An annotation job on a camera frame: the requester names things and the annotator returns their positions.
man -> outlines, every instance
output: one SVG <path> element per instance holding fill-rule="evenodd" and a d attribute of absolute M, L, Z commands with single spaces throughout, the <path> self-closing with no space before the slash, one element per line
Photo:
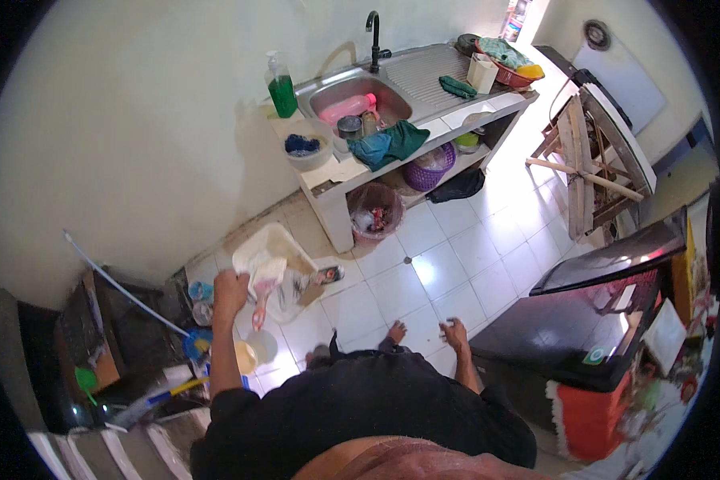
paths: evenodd
<path fill-rule="evenodd" d="M 214 282 L 212 421 L 192 447 L 194 478 L 546 478 L 527 470 L 528 426 L 495 390 L 478 390 L 458 319 L 440 325 L 455 380 L 399 346 L 396 322 L 384 351 L 329 356 L 323 346 L 264 398 L 243 389 L 232 326 L 248 281 L 224 270 Z"/>

person's hand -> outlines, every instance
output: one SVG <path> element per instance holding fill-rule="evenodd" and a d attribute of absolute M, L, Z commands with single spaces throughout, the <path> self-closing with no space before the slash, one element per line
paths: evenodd
<path fill-rule="evenodd" d="M 213 281 L 213 326 L 232 328 L 235 315 L 248 298 L 249 274 L 238 275 L 234 269 L 222 270 Z"/>
<path fill-rule="evenodd" d="M 467 329 L 464 328 L 464 324 L 454 316 L 449 318 L 447 322 L 451 325 L 447 325 L 446 323 L 440 324 L 440 330 L 445 337 L 445 341 L 457 354 L 466 353 L 469 355 Z"/>

pink plastic bottle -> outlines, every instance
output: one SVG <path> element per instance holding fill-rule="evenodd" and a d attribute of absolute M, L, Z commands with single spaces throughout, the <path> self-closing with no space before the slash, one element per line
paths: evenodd
<path fill-rule="evenodd" d="M 360 115 L 364 111 L 376 111 L 376 95 L 365 94 L 355 95 L 336 104 L 327 107 L 321 111 L 318 117 L 332 127 L 336 126 L 336 122 L 347 115 Z"/>

green dustpan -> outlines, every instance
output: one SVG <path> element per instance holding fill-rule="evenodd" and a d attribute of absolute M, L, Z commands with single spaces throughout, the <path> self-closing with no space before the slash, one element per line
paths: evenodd
<path fill-rule="evenodd" d="M 74 368 L 74 378 L 77 379 L 77 386 L 88 395 L 88 399 L 94 406 L 99 406 L 96 399 L 90 394 L 92 389 L 96 388 L 98 381 L 96 380 L 96 374 L 88 369 L 81 369 L 78 366 Z"/>

blue scrubber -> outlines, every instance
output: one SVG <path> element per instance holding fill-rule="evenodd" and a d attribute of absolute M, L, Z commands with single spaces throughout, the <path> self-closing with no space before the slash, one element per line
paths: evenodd
<path fill-rule="evenodd" d="M 307 139 L 302 135 L 290 134 L 286 139 L 286 152 L 293 157 L 306 157 L 320 150 L 320 140 Z"/>

